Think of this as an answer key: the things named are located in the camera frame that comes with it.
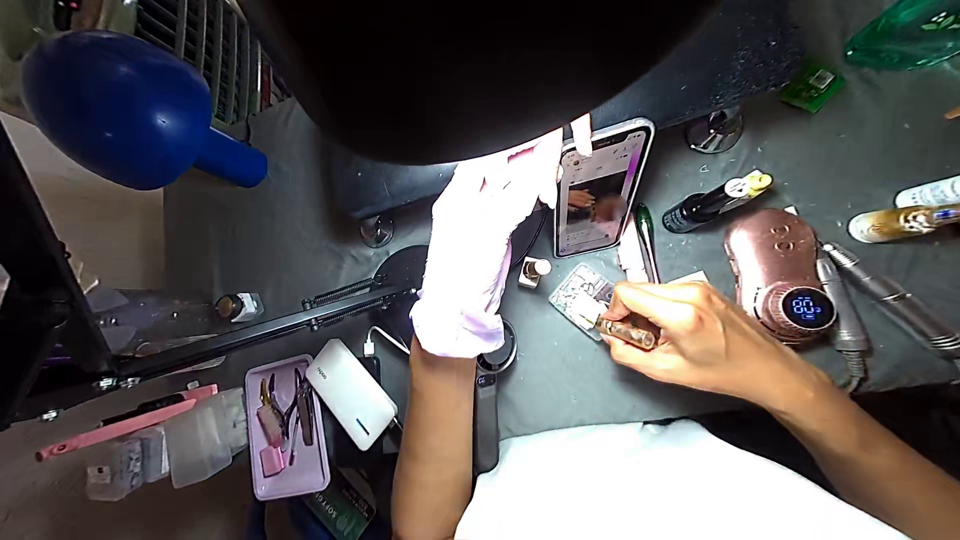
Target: blue lamp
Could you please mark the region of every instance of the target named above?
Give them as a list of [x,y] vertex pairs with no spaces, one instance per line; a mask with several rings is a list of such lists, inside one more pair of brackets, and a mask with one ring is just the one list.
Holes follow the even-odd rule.
[[267,158],[210,127],[204,78],[137,37],[71,32],[23,62],[24,102],[54,145],[83,167],[133,189],[156,189],[191,166],[243,187]]

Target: gold bottle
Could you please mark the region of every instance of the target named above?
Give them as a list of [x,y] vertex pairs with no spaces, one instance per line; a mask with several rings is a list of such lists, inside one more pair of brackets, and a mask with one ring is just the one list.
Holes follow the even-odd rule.
[[936,231],[960,221],[960,204],[940,207],[906,207],[861,213],[850,220],[850,236],[868,244],[889,242]]

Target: phone screen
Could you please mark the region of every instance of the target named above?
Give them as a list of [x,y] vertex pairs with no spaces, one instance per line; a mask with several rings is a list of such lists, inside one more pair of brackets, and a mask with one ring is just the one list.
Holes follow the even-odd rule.
[[563,153],[557,205],[557,255],[568,257],[615,244],[633,200],[649,128],[594,139],[593,155]]

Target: white power bank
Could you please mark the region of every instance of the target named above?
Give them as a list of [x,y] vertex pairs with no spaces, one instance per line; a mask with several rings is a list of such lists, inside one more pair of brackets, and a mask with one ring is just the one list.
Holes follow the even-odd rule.
[[306,378],[360,450],[367,450],[396,416],[394,401],[339,339],[326,342]]

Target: nail technician's hand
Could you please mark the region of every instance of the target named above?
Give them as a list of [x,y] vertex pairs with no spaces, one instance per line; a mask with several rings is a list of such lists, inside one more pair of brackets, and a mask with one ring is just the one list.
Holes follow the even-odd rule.
[[[586,126],[589,145],[589,119]],[[510,270],[510,235],[538,199],[556,206],[562,146],[563,130],[557,129],[457,165],[433,206],[423,287],[410,311],[425,351],[471,358],[503,345],[496,312]]]
[[832,386],[822,371],[706,283],[618,283],[603,316],[619,320],[630,312],[662,328],[660,344],[646,353],[611,337],[611,356],[652,379],[768,408],[783,406],[798,391]]

